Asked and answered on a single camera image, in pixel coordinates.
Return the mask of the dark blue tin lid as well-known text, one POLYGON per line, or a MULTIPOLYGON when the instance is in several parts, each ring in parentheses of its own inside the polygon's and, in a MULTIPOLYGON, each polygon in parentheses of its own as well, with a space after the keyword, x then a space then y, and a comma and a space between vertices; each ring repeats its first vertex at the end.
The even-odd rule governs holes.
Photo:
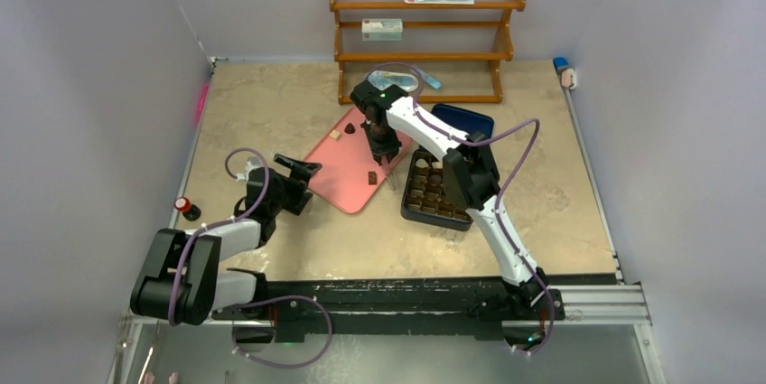
POLYGON ((494 119, 466 108, 438 103, 425 118, 428 123, 443 131, 456 129, 467 135, 482 133, 485 137, 493 136, 494 119))

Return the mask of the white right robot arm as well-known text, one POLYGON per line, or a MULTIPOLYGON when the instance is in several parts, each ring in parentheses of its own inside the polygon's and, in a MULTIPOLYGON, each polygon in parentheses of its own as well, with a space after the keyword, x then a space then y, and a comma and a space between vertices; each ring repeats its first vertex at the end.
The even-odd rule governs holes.
POLYGON ((543 297, 536 286, 546 290, 547 282, 510 220, 490 139, 447 125, 398 86, 381 90, 364 80, 350 100, 364 116, 360 127, 378 164, 398 154, 400 133, 440 159, 448 201, 480 228, 504 283, 514 287, 507 294, 509 310, 520 318, 538 311, 543 297))

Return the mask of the black handled metal tongs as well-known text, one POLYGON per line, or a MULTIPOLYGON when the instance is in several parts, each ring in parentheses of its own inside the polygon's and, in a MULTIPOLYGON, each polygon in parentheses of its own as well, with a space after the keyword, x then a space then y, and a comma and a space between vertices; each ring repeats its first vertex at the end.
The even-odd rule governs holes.
POLYGON ((386 182, 389 189, 395 192, 397 190, 396 177, 393 173, 393 167, 390 165, 388 159, 385 156, 381 158, 381 168, 386 174, 386 182))

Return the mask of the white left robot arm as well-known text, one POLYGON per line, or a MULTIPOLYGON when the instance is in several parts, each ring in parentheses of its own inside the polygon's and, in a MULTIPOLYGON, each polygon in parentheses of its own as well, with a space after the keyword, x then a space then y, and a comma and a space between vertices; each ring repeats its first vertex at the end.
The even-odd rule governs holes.
POLYGON ((269 295, 259 289, 262 274, 230 269, 219 272, 221 261, 264 247, 276 231, 276 218, 287 211, 301 214, 311 201, 308 185, 322 164, 277 154, 281 174, 266 158, 251 150, 242 173, 227 175, 246 186, 246 194, 225 220, 197 229, 158 230, 130 296, 130 310, 171 325, 200 325, 224 308, 234 306, 248 320, 266 314, 269 295))

